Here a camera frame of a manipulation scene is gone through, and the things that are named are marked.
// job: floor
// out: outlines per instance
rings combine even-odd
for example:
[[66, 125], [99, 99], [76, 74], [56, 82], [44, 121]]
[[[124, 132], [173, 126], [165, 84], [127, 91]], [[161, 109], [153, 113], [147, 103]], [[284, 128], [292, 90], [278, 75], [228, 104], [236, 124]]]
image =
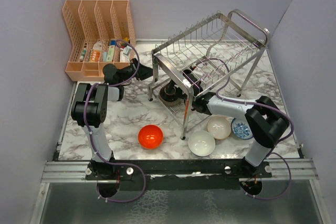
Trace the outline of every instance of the floor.
[[[151, 50], [154, 44], [140, 44], [141, 63], [151, 67]], [[241, 84], [252, 62], [233, 74], [234, 80]], [[117, 159], [196, 159], [188, 148], [187, 140], [181, 140], [181, 127], [174, 121], [170, 113], [154, 99], [148, 101], [147, 86], [152, 79], [142, 82], [135, 81], [125, 87], [124, 98], [120, 102], [108, 102], [107, 118], [104, 122], [107, 140]], [[230, 84], [223, 94], [235, 97], [237, 90]], [[285, 111], [278, 85], [266, 52], [258, 63], [252, 77], [247, 83], [240, 98], [258, 99], [261, 95], [269, 96], [279, 109]], [[177, 113], [183, 116], [183, 110]], [[191, 125], [199, 122], [205, 115], [192, 113]], [[188, 136], [199, 129], [206, 129], [203, 122]], [[164, 133], [163, 143], [154, 150], [142, 148], [138, 142], [139, 130], [147, 124], [158, 125]], [[216, 148], [211, 155], [203, 158], [242, 158], [245, 156], [252, 140], [241, 140], [233, 133], [224, 140], [216, 141]], [[293, 136], [278, 144], [275, 152], [286, 158], [299, 157]], [[91, 149], [81, 127], [68, 117], [64, 138], [61, 145], [59, 160], [79, 161], [91, 159]]]

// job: dish rack leg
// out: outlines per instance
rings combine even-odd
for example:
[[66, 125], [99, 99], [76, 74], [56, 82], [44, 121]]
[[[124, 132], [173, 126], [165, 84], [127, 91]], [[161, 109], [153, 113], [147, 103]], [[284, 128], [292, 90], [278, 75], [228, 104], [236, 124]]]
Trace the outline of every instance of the dish rack leg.
[[182, 140], [185, 140], [185, 134], [187, 133], [188, 122], [189, 122], [191, 108], [192, 108], [192, 102], [193, 102], [193, 97], [191, 97], [188, 94], [187, 99], [185, 100], [185, 111], [184, 111], [182, 134], [181, 134]]
[[252, 67], [250, 68], [250, 71], [248, 72], [248, 74], [247, 74], [247, 76], [246, 76], [246, 78], [245, 78], [243, 84], [242, 84], [241, 87], [240, 87], [240, 90], [239, 90], [238, 93], [237, 93], [237, 96], [238, 96], [238, 97], [242, 94], [241, 92], [242, 92], [243, 88], [246, 86], [246, 84], [247, 84], [248, 80], [250, 79], [250, 77], [251, 77], [253, 71], [256, 69], [256, 66], [258, 65], [259, 60], [260, 60], [261, 57], [263, 56], [264, 51], [265, 51], [265, 48], [262, 49], [262, 50], [259, 52], [259, 55], [258, 55], [257, 58], [254, 60], [254, 62], [253, 62], [253, 64], [252, 64]]
[[159, 63], [157, 57], [153, 57], [153, 81], [148, 85], [148, 100], [153, 101], [153, 85], [159, 79]]

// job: peach plastic organizer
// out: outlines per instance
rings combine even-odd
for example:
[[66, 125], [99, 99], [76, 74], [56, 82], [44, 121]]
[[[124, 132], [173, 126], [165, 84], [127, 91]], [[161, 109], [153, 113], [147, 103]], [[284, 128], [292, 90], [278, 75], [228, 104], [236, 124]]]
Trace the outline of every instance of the peach plastic organizer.
[[[103, 81], [102, 69], [113, 63], [121, 69], [129, 65], [120, 62], [120, 49], [114, 50], [113, 62], [102, 61], [103, 52], [108, 51], [111, 39], [130, 38], [135, 47], [135, 33], [128, 0], [66, 0], [63, 16], [72, 41], [72, 51], [65, 72], [72, 81]], [[102, 42], [99, 62], [89, 62], [90, 50], [98, 41]], [[87, 44], [84, 61], [79, 58]]]

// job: metal dish rack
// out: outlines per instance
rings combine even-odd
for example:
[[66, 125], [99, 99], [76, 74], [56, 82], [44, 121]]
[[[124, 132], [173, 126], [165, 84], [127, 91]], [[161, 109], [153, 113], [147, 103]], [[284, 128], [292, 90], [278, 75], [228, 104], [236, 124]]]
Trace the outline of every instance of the metal dish rack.
[[[233, 13], [250, 24], [254, 30], [262, 32], [265, 40], [256, 39], [236, 25], [231, 20]], [[231, 11], [227, 17], [220, 12], [208, 16], [152, 50], [153, 81], [148, 86], [149, 100], [152, 101], [153, 96], [157, 98], [160, 89], [170, 80], [173, 80], [187, 94], [185, 103], [173, 107], [164, 105], [158, 99], [182, 127], [181, 139], [185, 139], [187, 132], [207, 118], [205, 115], [198, 114], [191, 119], [192, 102], [215, 89], [233, 73], [255, 60], [242, 85], [235, 82], [232, 77], [229, 79], [230, 84], [238, 90], [237, 96], [240, 96], [262, 57], [269, 39], [269, 31], [240, 10]], [[160, 75], [159, 66], [164, 71]], [[190, 67], [195, 68], [194, 76], [197, 81], [187, 79], [186, 75], [182, 74], [183, 70]], [[159, 77], [162, 78], [164, 75], [168, 78], [163, 78], [163, 81], [157, 83]], [[193, 126], [187, 129], [190, 121], [193, 121]]]

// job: gray floor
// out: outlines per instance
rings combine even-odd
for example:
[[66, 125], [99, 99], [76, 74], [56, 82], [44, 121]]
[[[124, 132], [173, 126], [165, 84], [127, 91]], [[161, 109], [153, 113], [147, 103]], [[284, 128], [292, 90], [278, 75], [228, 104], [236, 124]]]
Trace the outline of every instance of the gray floor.
[[[281, 192], [287, 181], [267, 181], [261, 196]], [[146, 191], [127, 204], [98, 200], [95, 184], [51, 184], [41, 223], [187, 224], [322, 223], [309, 181], [293, 181], [274, 201], [251, 199], [241, 190]], [[137, 192], [119, 192], [129, 198]]]

